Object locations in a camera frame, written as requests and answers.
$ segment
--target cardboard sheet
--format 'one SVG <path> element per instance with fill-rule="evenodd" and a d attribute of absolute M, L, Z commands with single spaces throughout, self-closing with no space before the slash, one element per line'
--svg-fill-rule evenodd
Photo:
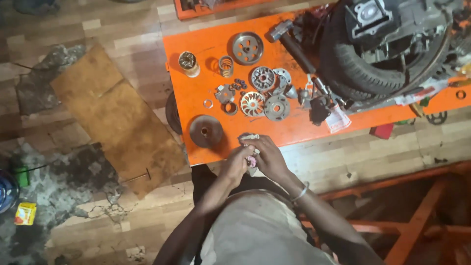
<path fill-rule="evenodd" d="M 181 147 L 123 78 L 103 47 L 93 47 L 51 82 L 90 138 L 100 142 L 108 161 L 143 198 L 186 164 Z"/>

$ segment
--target small yellow packet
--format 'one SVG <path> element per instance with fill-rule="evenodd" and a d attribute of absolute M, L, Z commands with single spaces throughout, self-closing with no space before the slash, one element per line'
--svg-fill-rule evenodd
<path fill-rule="evenodd" d="M 36 204 L 30 202 L 22 202 L 18 205 L 18 210 L 16 210 L 15 224 L 32 225 L 34 222 L 35 215 Z"/>

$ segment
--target coil spring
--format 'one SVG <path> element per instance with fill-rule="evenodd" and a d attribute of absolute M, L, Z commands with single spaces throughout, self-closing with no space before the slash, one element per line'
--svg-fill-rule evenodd
<path fill-rule="evenodd" d="M 234 73 L 234 60 L 226 55 L 219 59 L 219 70 L 223 77 L 231 77 Z"/>

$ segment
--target hammer head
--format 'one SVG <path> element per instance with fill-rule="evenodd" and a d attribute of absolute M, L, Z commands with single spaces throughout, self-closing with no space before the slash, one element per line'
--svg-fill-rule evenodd
<path fill-rule="evenodd" d="M 281 35 L 285 34 L 288 30 L 293 28 L 293 22 L 289 19 L 276 25 L 275 28 L 270 32 L 270 37 L 273 42 L 279 40 Z"/>

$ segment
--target hammer handle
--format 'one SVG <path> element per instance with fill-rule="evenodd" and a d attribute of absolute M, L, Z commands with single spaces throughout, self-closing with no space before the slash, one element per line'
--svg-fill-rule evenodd
<path fill-rule="evenodd" d="M 309 61 L 304 52 L 288 33 L 281 35 L 280 42 L 291 56 L 293 56 L 294 60 L 301 66 L 305 73 L 313 74 L 316 72 L 314 65 L 312 65 L 311 61 Z"/>

